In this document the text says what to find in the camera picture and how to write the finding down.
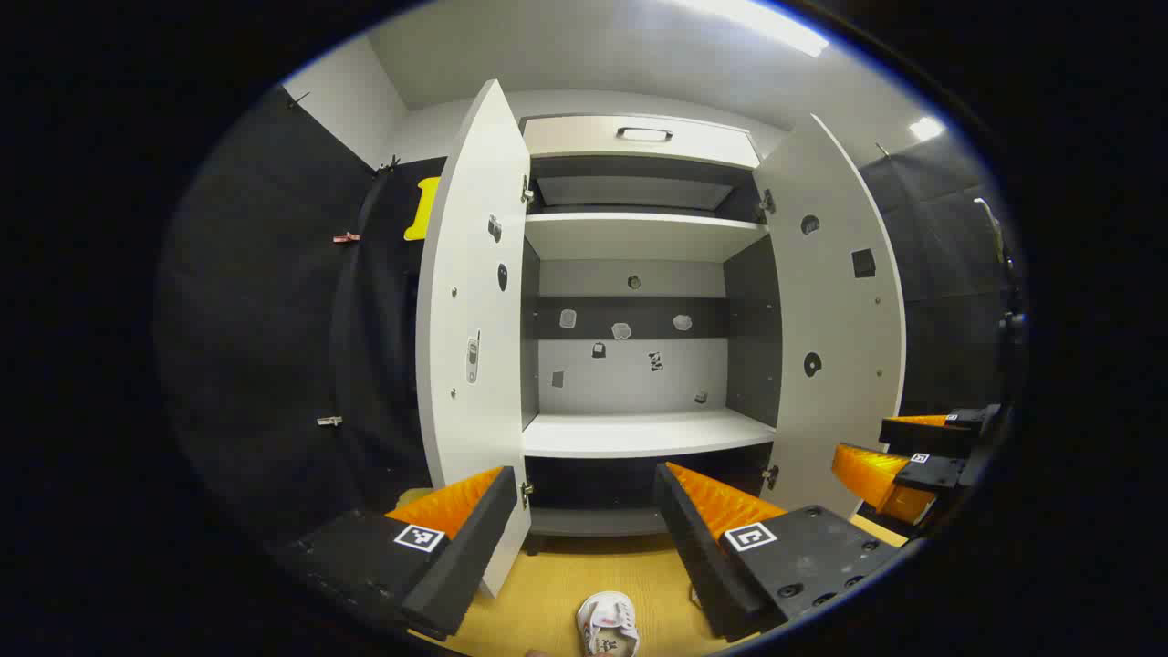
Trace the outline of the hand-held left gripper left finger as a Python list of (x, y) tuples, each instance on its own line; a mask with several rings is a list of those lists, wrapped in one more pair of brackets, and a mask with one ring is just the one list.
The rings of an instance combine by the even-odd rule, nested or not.
[(274, 556), (371, 631), (445, 641), (463, 627), (516, 503), (513, 466), (493, 466), (391, 512), (352, 510)]

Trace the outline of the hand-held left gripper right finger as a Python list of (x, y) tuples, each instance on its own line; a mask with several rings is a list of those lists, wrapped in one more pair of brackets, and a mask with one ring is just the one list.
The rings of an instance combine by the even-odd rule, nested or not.
[(780, 510), (670, 462), (658, 464), (653, 495), (705, 620), (726, 641), (816, 613), (897, 553), (823, 506)]

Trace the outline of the white canvas shoe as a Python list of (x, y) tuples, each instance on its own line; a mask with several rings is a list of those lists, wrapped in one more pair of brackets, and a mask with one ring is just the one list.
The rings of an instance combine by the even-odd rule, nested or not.
[(576, 624), (585, 656), (638, 657), (640, 632), (634, 604), (626, 594), (610, 590), (584, 599)]

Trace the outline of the white cabinet door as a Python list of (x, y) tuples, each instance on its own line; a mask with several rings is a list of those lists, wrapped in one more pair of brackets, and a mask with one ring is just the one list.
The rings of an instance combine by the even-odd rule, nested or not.
[(786, 510), (850, 518), (858, 495), (830, 466), (840, 443), (880, 449), (901, 412), (908, 328), (901, 269), (858, 166), (816, 115), (797, 122), (755, 168), (773, 249), (781, 369), (763, 489)]
[(522, 275), (529, 150), (499, 79), (487, 79), (456, 133), (422, 242), (416, 375), (433, 486), (493, 466), (514, 480), (506, 527), (477, 589), (496, 599), (530, 530), (521, 485)]

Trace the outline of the black backdrop cloth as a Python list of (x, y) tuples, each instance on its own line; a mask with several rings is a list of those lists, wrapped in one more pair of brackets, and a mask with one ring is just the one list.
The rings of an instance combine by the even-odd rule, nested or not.
[[(178, 205), (154, 318), (164, 399), (196, 473), (263, 544), (433, 486), (416, 312), (434, 191), (467, 110), (439, 130), (437, 158), (374, 178), (279, 89), (225, 133)], [(996, 402), (1004, 307), (982, 195), (955, 198), (958, 235), (932, 254), (913, 235), (915, 184), (936, 168), (910, 173), (901, 158), (888, 182), (858, 172), (901, 269), (901, 414)], [(333, 243), (346, 233), (361, 241)], [(343, 424), (318, 427), (326, 416)]]

